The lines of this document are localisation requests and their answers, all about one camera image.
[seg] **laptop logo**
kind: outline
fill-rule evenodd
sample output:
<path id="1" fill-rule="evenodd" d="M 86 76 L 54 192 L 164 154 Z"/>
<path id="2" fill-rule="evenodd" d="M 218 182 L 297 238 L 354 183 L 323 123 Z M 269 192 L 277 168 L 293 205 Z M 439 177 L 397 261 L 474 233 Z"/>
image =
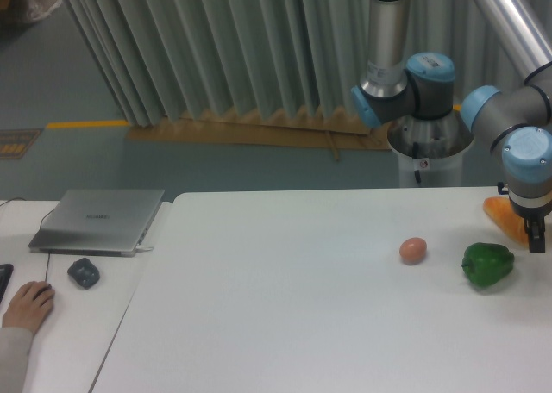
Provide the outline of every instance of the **laptop logo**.
<path id="1" fill-rule="evenodd" d="M 87 215 L 86 219 L 109 219 L 109 215 Z"/>

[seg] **sleeve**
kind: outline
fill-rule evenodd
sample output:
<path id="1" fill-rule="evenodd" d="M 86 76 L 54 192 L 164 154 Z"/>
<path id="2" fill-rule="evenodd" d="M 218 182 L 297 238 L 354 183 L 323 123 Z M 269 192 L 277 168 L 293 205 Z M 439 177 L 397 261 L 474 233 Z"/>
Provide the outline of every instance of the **sleeve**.
<path id="1" fill-rule="evenodd" d="M 27 374 L 28 352 L 33 334 L 26 328 L 0 328 L 0 389 L 21 393 Z"/>

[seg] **laptop lid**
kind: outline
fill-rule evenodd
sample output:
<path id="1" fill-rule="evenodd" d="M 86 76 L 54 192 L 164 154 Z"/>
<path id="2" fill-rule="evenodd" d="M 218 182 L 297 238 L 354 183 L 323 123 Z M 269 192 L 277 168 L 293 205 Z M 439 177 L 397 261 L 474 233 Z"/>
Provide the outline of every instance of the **laptop lid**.
<path id="1" fill-rule="evenodd" d="M 28 246 L 57 253 L 132 254 L 163 190 L 68 190 Z"/>

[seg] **silver pole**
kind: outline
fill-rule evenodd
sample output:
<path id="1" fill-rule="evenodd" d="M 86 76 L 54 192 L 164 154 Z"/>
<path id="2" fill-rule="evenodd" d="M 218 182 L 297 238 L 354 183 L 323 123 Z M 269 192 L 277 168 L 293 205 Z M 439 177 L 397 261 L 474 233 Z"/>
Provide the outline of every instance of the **silver pole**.
<path id="1" fill-rule="evenodd" d="M 385 3 L 370 0 L 368 73 L 363 90 L 375 97 L 392 97 L 406 86 L 403 51 L 410 0 Z"/>
<path id="2" fill-rule="evenodd" d="M 524 0 L 474 0 L 519 74 L 527 78 L 552 62 L 552 44 Z"/>

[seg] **yellow floor stripe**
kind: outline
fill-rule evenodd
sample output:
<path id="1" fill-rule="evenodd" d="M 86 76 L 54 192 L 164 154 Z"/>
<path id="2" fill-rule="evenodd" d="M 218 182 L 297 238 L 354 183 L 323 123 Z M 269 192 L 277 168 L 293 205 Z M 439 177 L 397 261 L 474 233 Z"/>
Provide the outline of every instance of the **yellow floor stripe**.
<path id="1" fill-rule="evenodd" d="M 60 122 L 48 123 L 46 128 L 108 128 L 130 126 L 125 120 L 102 120 L 97 122 Z"/>

